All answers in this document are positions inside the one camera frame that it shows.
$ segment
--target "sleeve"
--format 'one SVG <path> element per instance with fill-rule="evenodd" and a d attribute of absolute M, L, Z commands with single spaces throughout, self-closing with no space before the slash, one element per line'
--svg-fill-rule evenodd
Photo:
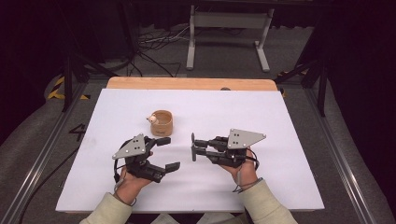
<path fill-rule="evenodd" d="M 132 213 L 132 206 L 117 200 L 110 193 L 106 193 L 102 201 L 97 205 L 95 210 L 80 224 L 124 224 Z"/>
<path fill-rule="evenodd" d="M 276 199 L 264 180 L 242 191 L 239 197 L 255 224 L 297 223 L 291 212 Z"/>

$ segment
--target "white paper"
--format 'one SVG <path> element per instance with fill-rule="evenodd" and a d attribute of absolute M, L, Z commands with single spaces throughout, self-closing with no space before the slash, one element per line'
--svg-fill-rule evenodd
<path fill-rule="evenodd" d="M 134 136 L 153 136 L 146 117 L 156 110 L 173 114 L 172 143 L 154 147 L 148 160 L 157 166 L 180 161 L 180 169 L 137 197 L 134 212 L 241 212 L 235 183 L 204 156 L 191 159 L 195 139 L 227 137 L 230 129 L 265 133 L 253 145 L 262 176 L 290 210 L 323 209 L 288 110 L 278 91 L 156 91 L 104 89 L 93 111 L 56 210 L 91 212 L 105 192 L 113 192 L 112 155 Z"/>

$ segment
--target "wooden cup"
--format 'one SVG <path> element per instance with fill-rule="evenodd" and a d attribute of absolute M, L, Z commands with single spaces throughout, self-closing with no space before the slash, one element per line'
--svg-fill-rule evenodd
<path fill-rule="evenodd" d="M 167 110 L 157 110 L 153 114 L 159 122 L 151 124 L 151 133 L 161 137 L 171 135 L 173 131 L 172 113 Z"/>

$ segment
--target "black wall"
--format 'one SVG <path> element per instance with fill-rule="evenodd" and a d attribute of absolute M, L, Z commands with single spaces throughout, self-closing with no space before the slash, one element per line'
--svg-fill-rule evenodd
<path fill-rule="evenodd" d="M 325 53 L 346 125 L 396 216 L 396 14 L 390 1 L 350 1 L 329 14 L 302 62 Z"/>
<path fill-rule="evenodd" d="M 45 103 L 44 90 L 59 74 L 56 34 L 29 1 L 0 5 L 0 144 Z"/>

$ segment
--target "human hand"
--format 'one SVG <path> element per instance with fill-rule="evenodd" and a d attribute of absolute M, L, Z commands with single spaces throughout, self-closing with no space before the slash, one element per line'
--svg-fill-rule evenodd
<path fill-rule="evenodd" d="M 247 150 L 247 156 L 253 158 L 253 155 L 250 151 L 250 147 Z M 242 190 L 250 188 L 251 187 L 250 184 L 253 184 L 258 180 L 254 161 L 245 160 L 245 162 L 242 163 L 241 166 L 236 168 L 230 166 L 224 166 L 224 165 L 221 165 L 221 167 L 231 174 L 231 176 L 233 177 L 233 181 L 237 185 L 239 185 L 239 187 Z"/>
<path fill-rule="evenodd" d="M 151 180 L 145 178 L 138 178 L 134 175 L 129 174 L 126 171 L 126 167 L 122 167 L 121 178 L 123 178 L 122 183 L 116 189 L 114 196 L 126 204 L 132 204 L 134 199 L 139 194 L 140 190 L 151 183 Z"/>

